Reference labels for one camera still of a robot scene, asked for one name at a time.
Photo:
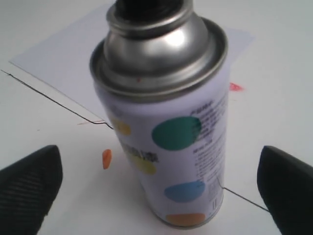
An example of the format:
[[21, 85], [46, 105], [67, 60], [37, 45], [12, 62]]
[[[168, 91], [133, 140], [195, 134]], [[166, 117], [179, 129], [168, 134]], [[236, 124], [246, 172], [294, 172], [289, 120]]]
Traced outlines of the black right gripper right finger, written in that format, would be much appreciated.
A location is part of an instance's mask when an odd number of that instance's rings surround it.
[[313, 167], [274, 146], [263, 147], [257, 187], [280, 233], [313, 233]]

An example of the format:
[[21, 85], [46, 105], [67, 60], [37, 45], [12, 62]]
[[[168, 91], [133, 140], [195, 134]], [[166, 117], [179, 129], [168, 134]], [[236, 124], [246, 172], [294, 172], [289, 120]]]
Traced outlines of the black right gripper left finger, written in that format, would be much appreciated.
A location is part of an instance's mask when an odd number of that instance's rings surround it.
[[63, 181], [58, 146], [47, 145], [0, 171], [0, 233], [36, 235]]

